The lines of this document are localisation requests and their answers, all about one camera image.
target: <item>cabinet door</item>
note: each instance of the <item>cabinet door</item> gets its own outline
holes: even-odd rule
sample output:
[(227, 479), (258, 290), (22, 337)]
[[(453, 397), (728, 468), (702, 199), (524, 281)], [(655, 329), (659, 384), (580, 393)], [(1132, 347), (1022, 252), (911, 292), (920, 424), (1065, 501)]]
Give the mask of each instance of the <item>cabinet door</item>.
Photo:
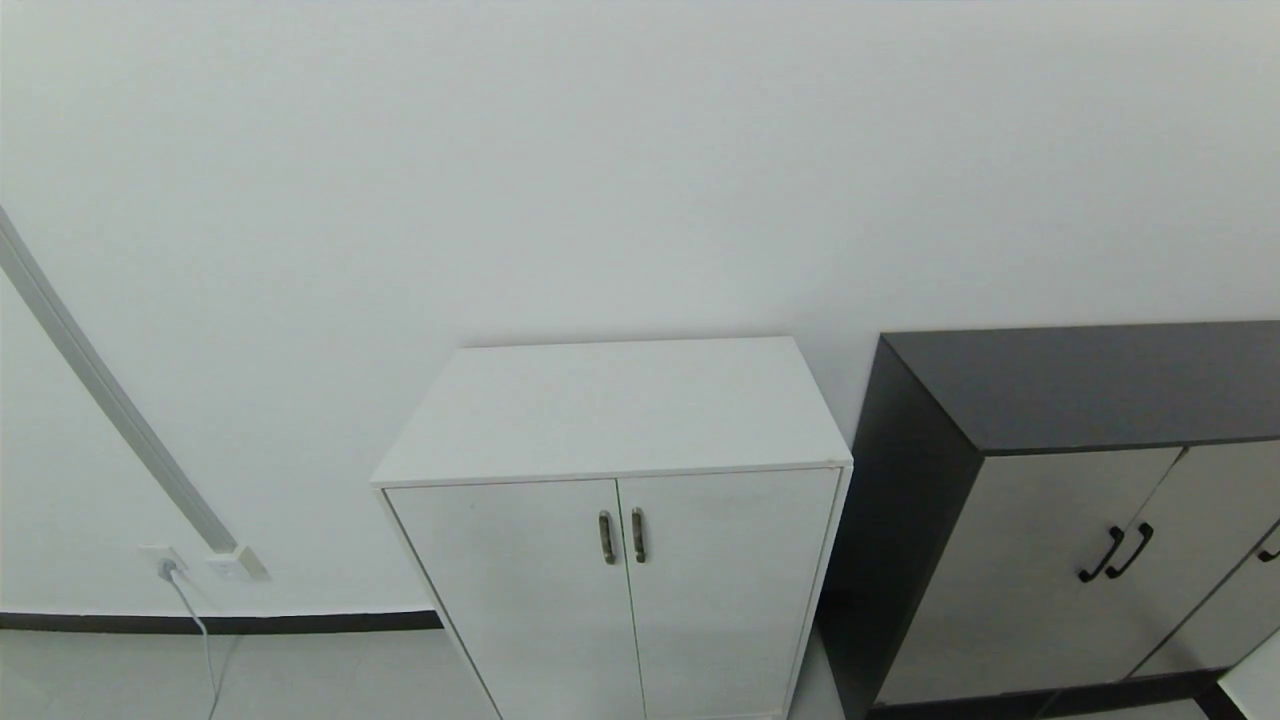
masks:
[(782, 712), (838, 479), (832, 469), (618, 480), (649, 720)]
[(1114, 544), (1110, 528), (1129, 524), (1178, 452), (988, 457), (878, 700), (995, 696), (1129, 674), (1155, 643), (1140, 647), (1142, 629), (1117, 620), (1114, 582), (1103, 574), (1083, 583), (1078, 573), (1097, 568)]
[(1135, 675), (1230, 667), (1280, 628), (1280, 533), (1251, 553)]
[[(1277, 518), (1280, 442), (1190, 448), (1138, 516), (1155, 534), (1115, 580), (1129, 587), (1116, 610), (1151, 624), (1155, 648), (1155, 632), (1187, 618)], [(1251, 557), (1138, 674), (1234, 665), (1280, 623), (1277, 592), (1280, 562)]]
[(613, 480), (387, 495), (503, 720), (644, 719)]

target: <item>black countertop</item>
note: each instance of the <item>black countertop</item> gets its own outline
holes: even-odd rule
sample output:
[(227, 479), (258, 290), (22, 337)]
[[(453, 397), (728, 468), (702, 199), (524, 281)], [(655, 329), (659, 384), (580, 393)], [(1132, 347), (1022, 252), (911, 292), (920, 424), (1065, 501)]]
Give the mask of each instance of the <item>black countertop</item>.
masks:
[(1280, 322), (884, 341), (986, 454), (1280, 438)]

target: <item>black cabinet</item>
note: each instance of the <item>black cabinet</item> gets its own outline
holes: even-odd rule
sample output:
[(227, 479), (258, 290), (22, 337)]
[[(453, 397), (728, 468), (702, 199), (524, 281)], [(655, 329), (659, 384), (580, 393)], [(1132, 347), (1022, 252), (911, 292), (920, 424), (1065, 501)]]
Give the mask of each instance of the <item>black cabinet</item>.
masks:
[(1276, 438), (1280, 323), (883, 336), (818, 616), (846, 715), (1238, 661), (1275, 614), (1210, 610), (1280, 520)]

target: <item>gray tile floor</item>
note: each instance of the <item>gray tile floor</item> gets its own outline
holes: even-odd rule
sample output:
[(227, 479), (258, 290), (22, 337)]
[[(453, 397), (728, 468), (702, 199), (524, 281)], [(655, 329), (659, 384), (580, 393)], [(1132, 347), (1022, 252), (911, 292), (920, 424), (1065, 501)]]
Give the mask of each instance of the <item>gray tile floor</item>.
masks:
[[(212, 648), (218, 720), (494, 720), (443, 630), (215, 637)], [(202, 720), (209, 701), (198, 637), (0, 630), (5, 720)], [(1192, 702), (1089, 717), (1204, 720)], [(790, 720), (844, 720), (817, 644)]]

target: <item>white cable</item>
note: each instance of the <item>white cable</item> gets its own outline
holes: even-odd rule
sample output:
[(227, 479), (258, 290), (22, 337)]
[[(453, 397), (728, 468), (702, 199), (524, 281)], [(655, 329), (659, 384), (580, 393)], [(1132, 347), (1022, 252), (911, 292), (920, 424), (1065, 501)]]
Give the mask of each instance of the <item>white cable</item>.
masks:
[(173, 585), (173, 589), (178, 591), (178, 598), (182, 600), (182, 603), (187, 607), (187, 612), (191, 614), (191, 619), (195, 620), (196, 625), (200, 626), (200, 634), (204, 635), (204, 639), (205, 639), (205, 665), (209, 666), (209, 687), (212, 688), (212, 691), (214, 691), (214, 702), (212, 702), (212, 705), (209, 706), (209, 720), (212, 720), (214, 711), (218, 710), (218, 696), (221, 694), (223, 684), (219, 683), (219, 682), (216, 682), (216, 680), (214, 680), (214, 656), (209, 652), (209, 629), (205, 628), (205, 623), (200, 619), (200, 615), (196, 615), (196, 611), (191, 609), (191, 603), (187, 602), (186, 593), (183, 593), (182, 588), (178, 587), (178, 583), (174, 582), (174, 579), (173, 579), (173, 571), (177, 570), (177, 569), (178, 569), (178, 565), (173, 560), (165, 560), (165, 561), (163, 561), (160, 564), (160, 578), (163, 578), (166, 583), (169, 583), (170, 585)]

